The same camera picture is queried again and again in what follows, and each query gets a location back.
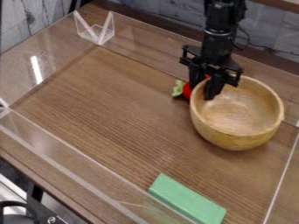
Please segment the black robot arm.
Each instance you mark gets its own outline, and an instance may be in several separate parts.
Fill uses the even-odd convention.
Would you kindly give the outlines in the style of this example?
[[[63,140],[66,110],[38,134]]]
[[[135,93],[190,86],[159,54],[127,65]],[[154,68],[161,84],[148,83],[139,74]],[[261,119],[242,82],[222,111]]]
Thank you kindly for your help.
[[[246,0],[205,0],[202,46],[182,47],[181,63],[189,67],[191,89],[210,76],[205,86],[206,101],[211,101],[221,94],[226,84],[233,87],[239,85],[245,69],[234,61],[231,54],[237,47],[239,22],[246,17],[246,10]]]

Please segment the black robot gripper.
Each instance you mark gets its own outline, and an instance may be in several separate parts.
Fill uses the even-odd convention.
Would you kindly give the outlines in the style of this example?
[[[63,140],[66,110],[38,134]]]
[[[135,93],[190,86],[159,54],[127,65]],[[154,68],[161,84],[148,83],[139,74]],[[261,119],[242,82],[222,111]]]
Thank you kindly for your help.
[[[243,67],[231,58],[237,37],[237,28],[217,31],[206,28],[202,46],[182,47],[181,63],[189,67],[190,85],[197,85],[207,78],[205,100],[211,101],[221,94],[226,84],[239,85]]]

